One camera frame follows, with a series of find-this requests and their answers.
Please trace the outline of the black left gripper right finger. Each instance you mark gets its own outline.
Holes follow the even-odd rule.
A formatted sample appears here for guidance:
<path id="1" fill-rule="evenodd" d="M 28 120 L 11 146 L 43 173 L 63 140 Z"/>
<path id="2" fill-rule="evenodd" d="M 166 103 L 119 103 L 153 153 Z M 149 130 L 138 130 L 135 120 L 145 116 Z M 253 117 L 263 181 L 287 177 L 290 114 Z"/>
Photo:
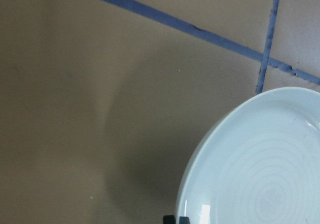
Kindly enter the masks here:
<path id="1" fill-rule="evenodd" d="M 190 224 L 190 219 L 187 216 L 179 217 L 179 224 Z"/>

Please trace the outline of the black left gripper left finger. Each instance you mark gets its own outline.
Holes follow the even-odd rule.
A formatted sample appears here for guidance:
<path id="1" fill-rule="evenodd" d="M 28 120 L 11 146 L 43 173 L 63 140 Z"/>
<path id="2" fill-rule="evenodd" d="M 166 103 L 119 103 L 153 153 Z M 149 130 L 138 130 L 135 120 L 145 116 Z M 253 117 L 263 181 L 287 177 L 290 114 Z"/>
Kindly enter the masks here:
<path id="1" fill-rule="evenodd" d="M 163 224 L 175 224 L 175 216 L 174 215 L 164 215 L 162 218 Z"/>

